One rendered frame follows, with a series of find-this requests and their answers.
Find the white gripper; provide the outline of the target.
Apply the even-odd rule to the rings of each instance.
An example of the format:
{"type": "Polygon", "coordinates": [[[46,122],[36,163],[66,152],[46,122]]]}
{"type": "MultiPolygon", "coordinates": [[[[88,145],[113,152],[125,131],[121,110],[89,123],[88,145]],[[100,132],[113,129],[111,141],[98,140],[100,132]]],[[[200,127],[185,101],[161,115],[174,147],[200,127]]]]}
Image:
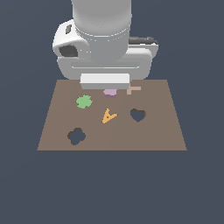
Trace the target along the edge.
{"type": "Polygon", "coordinates": [[[83,73],[80,77],[83,89],[128,89],[128,73],[83,73]]]}

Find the brown slotted board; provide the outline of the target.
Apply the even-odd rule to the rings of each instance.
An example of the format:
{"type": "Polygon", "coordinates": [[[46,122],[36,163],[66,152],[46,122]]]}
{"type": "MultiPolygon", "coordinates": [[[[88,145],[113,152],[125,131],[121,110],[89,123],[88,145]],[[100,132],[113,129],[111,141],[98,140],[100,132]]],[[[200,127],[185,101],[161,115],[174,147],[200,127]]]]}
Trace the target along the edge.
{"type": "Polygon", "coordinates": [[[141,91],[119,90],[107,98],[84,90],[77,80],[58,80],[52,95],[39,151],[185,151],[186,144],[166,80],[134,80],[141,91]],[[78,108],[89,95],[90,107],[78,108]],[[102,123],[106,109],[112,120],[102,123]]]}

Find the green clover shaped piece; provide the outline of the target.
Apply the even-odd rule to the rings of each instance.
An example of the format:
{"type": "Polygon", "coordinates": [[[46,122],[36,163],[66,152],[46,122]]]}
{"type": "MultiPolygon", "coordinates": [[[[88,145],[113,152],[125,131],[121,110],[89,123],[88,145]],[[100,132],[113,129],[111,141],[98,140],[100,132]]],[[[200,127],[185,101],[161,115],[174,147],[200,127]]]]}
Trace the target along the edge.
{"type": "Polygon", "coordinates": [[[89,95],[84,94],[83,96],[79,96],[76,100],[77,107],[80,109],[85,109],[86,107],[90,107],[92,104],[92,100],[89,95]]]}

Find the tan cross shaped piece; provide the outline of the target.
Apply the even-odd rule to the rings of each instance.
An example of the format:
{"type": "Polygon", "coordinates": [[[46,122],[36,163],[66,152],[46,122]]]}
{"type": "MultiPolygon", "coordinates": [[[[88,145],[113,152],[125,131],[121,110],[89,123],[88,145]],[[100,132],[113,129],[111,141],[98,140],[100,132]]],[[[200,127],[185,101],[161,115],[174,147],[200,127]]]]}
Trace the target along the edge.
{"type": "Polygon", "coordinates": [[[131,95],[131,93],[133,91],[141,91],[141,87],[132,87],[132,86],[129,86],[129,88],[127,89],[127,95],[131,95]]]}

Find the orange letter A piece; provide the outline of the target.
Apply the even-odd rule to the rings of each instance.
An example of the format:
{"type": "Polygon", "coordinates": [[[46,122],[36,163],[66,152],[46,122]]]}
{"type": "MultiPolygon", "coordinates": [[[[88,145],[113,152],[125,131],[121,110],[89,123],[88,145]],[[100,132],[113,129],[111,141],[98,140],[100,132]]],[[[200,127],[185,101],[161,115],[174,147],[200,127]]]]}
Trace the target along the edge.
{"type": "Polygon", "coordinates": [[[107,108],[106,111],[105,111],[105,113],[104,113],[104,116],[103,116],[101,122],[102,122],[103,124],[105,124],[105,123],[107,123],[108,121],[112,120],[112,119],[115,118],[115,117],[117,117],[117,114],[113,114],[113,115],[111,115],[111,114],[109,113],[109,109],[107,108]]]}

